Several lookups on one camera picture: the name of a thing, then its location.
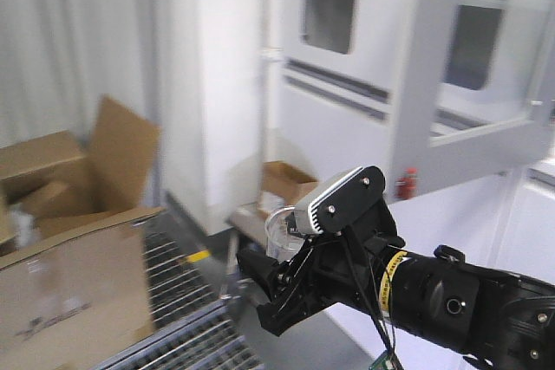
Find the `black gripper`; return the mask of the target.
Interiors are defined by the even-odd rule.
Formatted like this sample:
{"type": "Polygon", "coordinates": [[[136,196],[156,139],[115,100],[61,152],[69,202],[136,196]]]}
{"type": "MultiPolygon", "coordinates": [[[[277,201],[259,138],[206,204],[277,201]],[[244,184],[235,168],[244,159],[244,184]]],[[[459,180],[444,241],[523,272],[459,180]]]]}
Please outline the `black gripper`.
{"type": "Polygon", "coordinates": [[[268,299],[257,305],[261,327],[281,336],[336,303],[369,315],[379,326],[383,308],[378,292],[386,255],[404,245],[392,220],[389,230],[359,221],[338,234],[307,237],[301,250],[281,263],[264,253],[241,249],[236,255],[240,271],[268,299]]]}

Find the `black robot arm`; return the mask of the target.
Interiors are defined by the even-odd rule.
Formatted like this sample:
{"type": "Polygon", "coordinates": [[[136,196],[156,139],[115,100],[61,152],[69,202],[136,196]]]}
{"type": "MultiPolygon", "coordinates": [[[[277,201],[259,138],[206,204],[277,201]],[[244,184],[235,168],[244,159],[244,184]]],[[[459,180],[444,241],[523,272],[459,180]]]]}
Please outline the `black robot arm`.
{"type": "Polygon", "coordinates": [[[290,260],[254,250],[238,266],[267,295],[257,308],[274,335],[335,304],[461,354],[478,369],[554,366],[550,283],[467,263],[446,245],[432,256],[404,250],[382,198],[349,198],[320,211],[340,229],[308,237],[290,260]]]}

